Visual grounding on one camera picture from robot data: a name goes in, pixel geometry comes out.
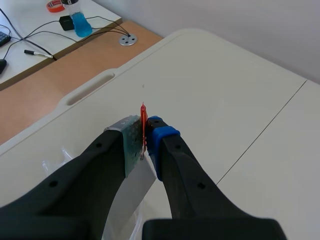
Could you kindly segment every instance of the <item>black marker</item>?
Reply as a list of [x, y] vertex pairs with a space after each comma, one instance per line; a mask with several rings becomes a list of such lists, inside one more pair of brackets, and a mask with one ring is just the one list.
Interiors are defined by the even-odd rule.
[[40, 53], [40, 52], [34, 52], [34, 51], [31, 51], [31, 50], [24, 50], [24, 53], [25, 54], [29, 54], [29, 55], [40, 56], [40, 57], [44, 57], [44, 58], [48, 58], [48, 59], [53, 59], [54, 58], [54, 56], [52, 56], [52, 55], [43, 54], [43, 53]]

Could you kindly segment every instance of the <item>water bottle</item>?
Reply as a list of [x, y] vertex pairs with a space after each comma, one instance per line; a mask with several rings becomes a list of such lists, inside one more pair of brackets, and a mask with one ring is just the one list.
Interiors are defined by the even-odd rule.
[[62, 0], [61, 2], [69, 11], [75, 33], [81, 38], [89, 36], [92, 33], [92, 27], [81, 11], [79, 0]]

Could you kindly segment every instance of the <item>screw hole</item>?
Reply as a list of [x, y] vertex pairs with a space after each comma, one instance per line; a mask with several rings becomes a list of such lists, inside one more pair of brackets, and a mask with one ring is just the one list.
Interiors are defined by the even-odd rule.
[[56, 187], [57, 185], [58, 185], [58, 182], [57, 182], [57, 181], [52, 181], [52, 182], [49, 183], [49, 187], [50, 187], [50, 188], [54, 188], [54, 187]]
[[199, 183], [198, 183], [198, 188], [199, 188], [199, 189], [205, 189], [205, 188], [206, 188], [206, 185], [204, 185], [202, 182], [199, 182]]

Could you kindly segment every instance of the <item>black charger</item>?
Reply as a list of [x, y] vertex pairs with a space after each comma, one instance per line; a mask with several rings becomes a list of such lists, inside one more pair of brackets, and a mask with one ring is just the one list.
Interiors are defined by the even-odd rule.
[[74, 22], [72, 21], [70, 15], [60, 17], [59, 23], [64, 31], [75, 29]]

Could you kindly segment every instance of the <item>transparent plastic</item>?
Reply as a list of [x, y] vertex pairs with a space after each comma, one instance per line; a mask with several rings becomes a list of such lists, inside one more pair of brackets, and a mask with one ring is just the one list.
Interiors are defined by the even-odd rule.
[[[61, 148], [61, 151], [64, 156], [64, 160], [61, 163], [54, 163], [54, 161], [50, 161], [49, 159], [42, 162], [42, 166], [47, 176], [74, 158], [64, 147]], [[142, 236], [143, 208], [144, 201], [142, 200], [131, 218], [123, 227], [121, 233], [115, 233], [112, 224], [110, 224], [109, 219], [107, 219], [102, 240], [140, 240]]]
[[89, 36], [92, 33], [92, 27], [81, 11], [80, 2], [64, 4], [63, 6], [69, 11], [70, 17], [73, 21], [75, 33], [81, 38]]

